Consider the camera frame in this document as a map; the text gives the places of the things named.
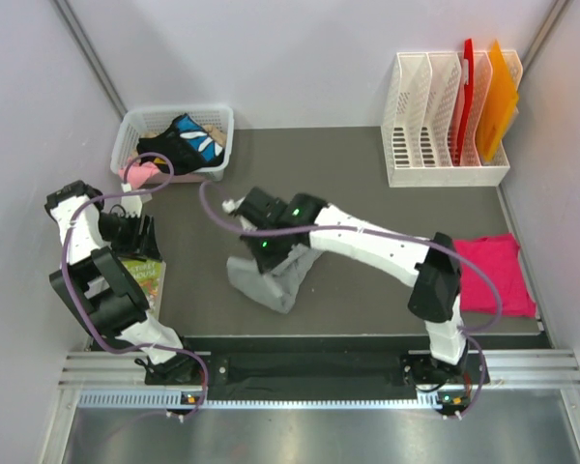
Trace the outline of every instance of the laundry basket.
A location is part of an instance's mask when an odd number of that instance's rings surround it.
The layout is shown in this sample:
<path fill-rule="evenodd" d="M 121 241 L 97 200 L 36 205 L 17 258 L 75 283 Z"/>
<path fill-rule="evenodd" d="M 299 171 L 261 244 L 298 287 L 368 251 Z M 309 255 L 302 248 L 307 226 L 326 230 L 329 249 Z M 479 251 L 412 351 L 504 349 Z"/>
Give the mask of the laundry basket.
<path fill-rule="evenodd" d="M 194 105 L 166 105 L 149 106 L 134 109 L 128 112 L 123 119 L 114 149 L 110 168 L 114 174 L 127 166 L 131 153 L 137 146 L 138 139 L 146 132 L 161 133 L 165 131 L 172 120 L 177 116 L 187 113 L 193 121 L 203 126 L 212 124 L 220 131 L 227 134 L 225 155 L 223 163 L 215 167 L 203 167 L 190 174 L 174 176 L 172 182 L 202 182 L 204 180 L 220 181 L 223 171 L 230 162 L 232 154 L 232 138 L 234 132 L 234 113 L 227 106 L 194 106 Z M 148 184 L 159 184 L 167 179 L 167 174 L 158 174 L 148 180 Z"/>

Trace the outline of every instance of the gray tabletop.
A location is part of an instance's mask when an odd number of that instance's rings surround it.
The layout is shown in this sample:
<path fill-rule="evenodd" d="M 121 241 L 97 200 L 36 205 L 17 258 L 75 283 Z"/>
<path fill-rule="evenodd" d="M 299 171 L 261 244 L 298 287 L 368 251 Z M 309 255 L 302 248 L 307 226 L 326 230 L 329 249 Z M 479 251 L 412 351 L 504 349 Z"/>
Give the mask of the gray tabletop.
<path fill-rule="evenodd" d="M 311 193 L 411 235 L 440 231 L 472 239 L 508 232 L 494 188 L 389 188 L 378 128 L 238 130 L 220 184 L 234 198 L 254 186 L 286 200 Z M 185 335 L 425 334 L 406 308 L 409 288 L 331 253 L 316 261 L 289 314 L 254 303 L 230 286 L 225 271 L 227 258 L 248 258 L 247 249 L 206 217 L 197 189 L 173 185 L 147 204 L 167 263 L 163 324 Z M 468 325 L 487 317 L 464 314 Z M 537 332 L 535 319 L 523 318 L 504 318 L 492 331 Z"/>

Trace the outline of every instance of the white plastic basket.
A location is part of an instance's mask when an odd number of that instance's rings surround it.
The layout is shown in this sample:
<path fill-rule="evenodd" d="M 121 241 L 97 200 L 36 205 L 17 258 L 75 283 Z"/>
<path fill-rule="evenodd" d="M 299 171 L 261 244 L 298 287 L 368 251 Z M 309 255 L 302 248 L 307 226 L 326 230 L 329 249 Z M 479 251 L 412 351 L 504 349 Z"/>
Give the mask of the white plastic basket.
<path fill-rule="evenodd" d="M 517 53 L 507 51 L 504 56 L 517 85 L 522 76 Z M 503 145 L 489 165 L 482 165 L 479 160 L 475 133 L 490 86 L 492 66 L 485 52 L 475 53 L 474 62 L 473 104 L 461 165 L 453 166 L 448 136 L 460 89 L 459 56 L 455 52 L 397 53 L 381 126 L 391 187 L 498 186 L 509 171 Z M 423 115 L 419 118 L 416 111 L 421 107 Z"/>
<path fill-rule="evenodd" d="M 203 167 L 190 174 L 175 176 L 172 182 L 202 182 L 204 180 L 220 181 L 223 171 L 230 162 L 232 154 L 232 138 L 234 134 L 234 113 L 227 106 L 194 106 L 194 105 L 167 105 L 150 106 L 129 111 L 123 119 L 118 136 L 114 143 L 110 168 L 113 173 L 124 168 L 137 146 L 137 140 L 147 131 L 163 132 L 172 120 L 181 114 L 187 113 L 199 125 L 212 124 L 227 134 L 223 163 L 215 167 Z M 158 174 L 149 179 L 148 183 L 158 184 L 167 179 L 166 174 Z"/>

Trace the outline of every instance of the metal pole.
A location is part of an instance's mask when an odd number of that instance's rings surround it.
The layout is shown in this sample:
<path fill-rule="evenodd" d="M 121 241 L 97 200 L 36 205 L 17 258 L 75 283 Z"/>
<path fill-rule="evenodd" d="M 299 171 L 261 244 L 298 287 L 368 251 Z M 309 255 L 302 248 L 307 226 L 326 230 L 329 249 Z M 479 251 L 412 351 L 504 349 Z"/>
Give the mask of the metal pole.
<path fill-rule="evenodd" d="M 528 75 L 528 70 L 533 65 L 538 54 L 543 50 L 543 47 L 554 32 L 555 26 L 565 14 L 567 7 L 571 4 L 571 1 L 572 0 L 555 0 L 552 3 L 548 14 L 541 22 L 531 44 L 522 56 L 522 69 L 524 70 L 522 80 L 524 80 L 525 76 Z"/>
<path fill-rule="evenodd" d="M 114 83 L 109 77 L 109 74 L 103 67 L 97 52 L 93 48 L 92 43 L 88 39 L 84 28 L 82 27 L 77 15 L 73 11 L 69 0 L 49 0 L 53 6 L 55 7 L 58 15 L 62 17 L 67 25 L 69 32 L 71 32 L 75 43 L 79 47 L 80 51 L 84 55 L 84 58 L 88 62 L 90 69 L 95 74 L 95 77 L 99 81 L 99 84 L 103 88 L 107 99 L 110 101 L 111 105 L 113 106 L 116 114 L 120 119 L 123 119 L 125 114 L 127 114 L 127 108 L 123 103 L 123 100 L 118 95 L 116 91 L 116 87 L 114 87 Z"/>

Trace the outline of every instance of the white gear rack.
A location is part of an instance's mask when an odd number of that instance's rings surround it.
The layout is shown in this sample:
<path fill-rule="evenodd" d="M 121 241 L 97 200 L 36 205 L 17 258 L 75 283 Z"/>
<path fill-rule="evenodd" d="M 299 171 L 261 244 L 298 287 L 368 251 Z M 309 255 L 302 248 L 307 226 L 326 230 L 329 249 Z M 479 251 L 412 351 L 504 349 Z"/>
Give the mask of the white gear rack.
<path fill-rule="evenodd" d="M 504 51 L 516 87 L 522 77 L 517 52 Z M 460 166 L 450 157 L 450 125 L 460 80 L 457 52 L 397 53 L 381 126 L 390 187 L 498 186 L 509 171 L 503 144 L 482 164 L 475 133 L 492 79 L 484 51 L 474 55 L 475 86 Z"/>

